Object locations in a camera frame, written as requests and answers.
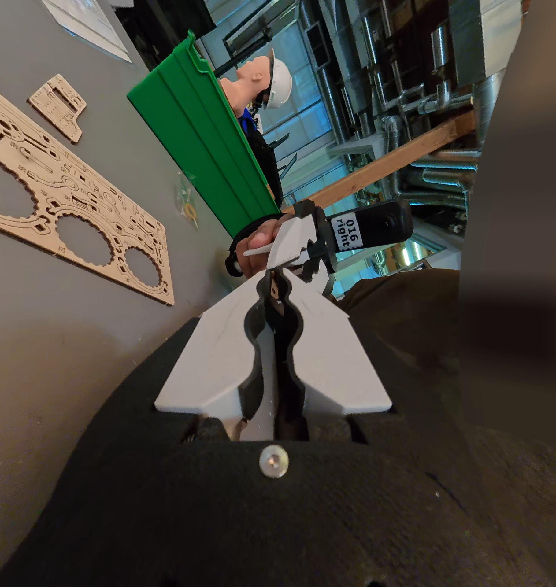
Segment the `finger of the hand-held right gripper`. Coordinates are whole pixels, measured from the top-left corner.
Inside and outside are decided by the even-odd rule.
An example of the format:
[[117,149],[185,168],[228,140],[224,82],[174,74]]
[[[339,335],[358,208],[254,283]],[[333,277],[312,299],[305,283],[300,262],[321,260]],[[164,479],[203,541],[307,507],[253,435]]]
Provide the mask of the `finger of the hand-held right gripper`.
[[308,247],[316,242],[317,228],[312,215],[285,221],[272,244],[266,268],[303,265],[310,260]]
[[309,241],[304,253],[309,259],[303,262],[298,277],[322,296],[329,296],[333,290],[334,266],[337,263],[334,246],[320,238],[316,242]]

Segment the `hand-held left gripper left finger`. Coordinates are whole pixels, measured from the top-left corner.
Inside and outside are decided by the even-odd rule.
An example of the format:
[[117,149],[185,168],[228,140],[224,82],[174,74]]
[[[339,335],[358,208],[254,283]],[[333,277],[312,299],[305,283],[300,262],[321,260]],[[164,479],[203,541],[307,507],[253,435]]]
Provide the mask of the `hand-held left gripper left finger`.
[[205,311],[155,408],[218,419],[231,440],[274,439],[277,383],[265,304],[272,273],[262,271]]

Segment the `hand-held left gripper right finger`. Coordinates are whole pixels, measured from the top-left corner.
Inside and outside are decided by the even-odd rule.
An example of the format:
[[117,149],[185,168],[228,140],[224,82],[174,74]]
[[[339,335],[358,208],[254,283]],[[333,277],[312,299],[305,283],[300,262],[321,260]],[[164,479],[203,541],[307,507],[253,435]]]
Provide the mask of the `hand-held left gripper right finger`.
[[285,302],[297,319],[287,359],[304,417],[387,412],[392,400],[348,315],[288,269]]

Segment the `person's right forearm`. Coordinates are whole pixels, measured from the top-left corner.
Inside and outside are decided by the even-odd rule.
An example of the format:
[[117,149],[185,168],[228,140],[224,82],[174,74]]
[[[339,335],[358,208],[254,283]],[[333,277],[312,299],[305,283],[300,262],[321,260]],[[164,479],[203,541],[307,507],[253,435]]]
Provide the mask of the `person's right forearm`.
[[393,405],[423,430],[455,427],[459,271],[363,279],[335,304],[348,314]]

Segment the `person's right hand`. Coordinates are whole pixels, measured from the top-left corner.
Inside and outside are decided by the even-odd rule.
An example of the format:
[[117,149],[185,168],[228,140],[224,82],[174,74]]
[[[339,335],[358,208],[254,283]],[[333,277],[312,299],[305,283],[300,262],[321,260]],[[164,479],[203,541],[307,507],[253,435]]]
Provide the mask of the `person's right hand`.
[[245,253],[249,250],[273,244],[282,224],[290,218],[290,214],[283,214],[280,218],[266,220],[250,235],[237,243],[237,261],[246,279],[250,279],[258,272],[266,270],[269,253],[259,253],[256,255],[245,255]]

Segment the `wooden beam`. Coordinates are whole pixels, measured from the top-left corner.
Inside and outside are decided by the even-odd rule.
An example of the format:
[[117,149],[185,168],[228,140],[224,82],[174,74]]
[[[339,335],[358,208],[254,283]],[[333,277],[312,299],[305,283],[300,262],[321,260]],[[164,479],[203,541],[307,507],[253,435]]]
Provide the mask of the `wooden beam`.
[[465,113],[448,119],[423,135],[399,146],[345,178],[335,181],[306,197],[320,207],[328,207],[369,187],[394,172],[415,163],[440,148],[473,133],[475,115],[473,107]]

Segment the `small clear plastic bag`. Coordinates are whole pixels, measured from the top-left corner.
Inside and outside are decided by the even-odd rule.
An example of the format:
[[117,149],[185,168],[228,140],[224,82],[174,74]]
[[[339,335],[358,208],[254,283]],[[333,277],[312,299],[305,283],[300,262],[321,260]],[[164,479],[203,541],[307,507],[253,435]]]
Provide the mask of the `small clear plastic bag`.
[[199,229],[198,205],[196,201],[198,193],[193,184],[183,171],[178,172],[178,180],[175,186],[175,203],[181,216],[190,223],[195,230]]

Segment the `green plastic bin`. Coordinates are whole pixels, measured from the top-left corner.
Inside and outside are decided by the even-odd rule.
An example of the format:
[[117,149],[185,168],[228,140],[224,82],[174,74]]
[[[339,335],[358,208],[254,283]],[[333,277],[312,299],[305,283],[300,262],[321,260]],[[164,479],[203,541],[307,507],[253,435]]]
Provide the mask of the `green plastic bin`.
[[232,236],[278,214],[238,119],[192,30],[127,94],[130,103]]

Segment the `white hard hat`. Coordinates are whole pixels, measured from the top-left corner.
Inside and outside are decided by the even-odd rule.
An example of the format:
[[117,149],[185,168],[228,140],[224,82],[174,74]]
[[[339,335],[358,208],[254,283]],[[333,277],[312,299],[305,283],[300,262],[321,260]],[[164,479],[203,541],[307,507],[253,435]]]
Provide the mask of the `white hard hat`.
[[261,92],[261,106],[264,110],[281,108],[289,100],[292,91],[292,77],[286,64],[276,58],[274,49],[268,54],[270,84]]

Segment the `mannequin in dark jacket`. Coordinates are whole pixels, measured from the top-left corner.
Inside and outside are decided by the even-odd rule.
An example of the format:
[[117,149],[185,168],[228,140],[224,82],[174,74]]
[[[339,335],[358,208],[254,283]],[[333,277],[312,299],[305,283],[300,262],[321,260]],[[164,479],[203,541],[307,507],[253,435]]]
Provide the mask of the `mannequin in dark jacket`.
[[280,208],[283,201],[283,191],[277,170],[276,156],[274,150],[264,139],[258,128],[258,122],[249,109],[250,106],[262,108],[261,92],[266,90],[270,84],[268,54],[255,57],[237,69],[236,81],[232,82],[227,78],[222,78],[219,83],[265,177],[270,194]]

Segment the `large wooden puzzle sheet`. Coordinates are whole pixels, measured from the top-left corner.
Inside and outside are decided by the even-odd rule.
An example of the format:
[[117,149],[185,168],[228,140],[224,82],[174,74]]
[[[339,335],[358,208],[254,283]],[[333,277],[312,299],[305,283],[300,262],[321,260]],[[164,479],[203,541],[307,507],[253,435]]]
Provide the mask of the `large wooden puzzle sheet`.
[[[174,305],[163,224],[0,94],[0,168],[31,196],[28,217],[0,214],[0,231],[142,295]],[[110,251],[85,261],[58,234],[63,217],[94,227]]]

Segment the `cluster of metal pipes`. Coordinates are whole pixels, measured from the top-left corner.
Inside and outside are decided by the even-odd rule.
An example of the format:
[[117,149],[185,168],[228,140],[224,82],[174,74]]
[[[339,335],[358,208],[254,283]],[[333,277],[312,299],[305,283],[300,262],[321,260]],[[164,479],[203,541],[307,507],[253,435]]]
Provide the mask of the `cluster of metal pipes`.
[[330,155],[348,175],[473,107],[473,133],[355,195],[376,187],[384,199],[467,215],[520,16],[515,1],[300,1]]

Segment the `small wooden puzzle sheet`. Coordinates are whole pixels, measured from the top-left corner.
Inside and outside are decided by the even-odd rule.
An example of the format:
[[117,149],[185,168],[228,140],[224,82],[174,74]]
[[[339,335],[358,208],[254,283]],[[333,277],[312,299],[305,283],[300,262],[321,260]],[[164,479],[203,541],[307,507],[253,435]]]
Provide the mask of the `small wooden puzzle sheet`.
[[61,74],[51,77],[27,102],[72,144],[79,142],[83,131],[78,118],[87,103]]

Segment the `instruction sheet in plastic sleeve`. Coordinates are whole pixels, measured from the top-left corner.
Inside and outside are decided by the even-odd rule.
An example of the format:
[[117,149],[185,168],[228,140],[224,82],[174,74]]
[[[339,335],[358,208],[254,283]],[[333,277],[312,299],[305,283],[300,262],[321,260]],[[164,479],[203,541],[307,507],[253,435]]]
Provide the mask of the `instruction sheet in plastic sleeve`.
[[69,33],[131,63],[132,60],[97,1],[42,1],[54,19]]

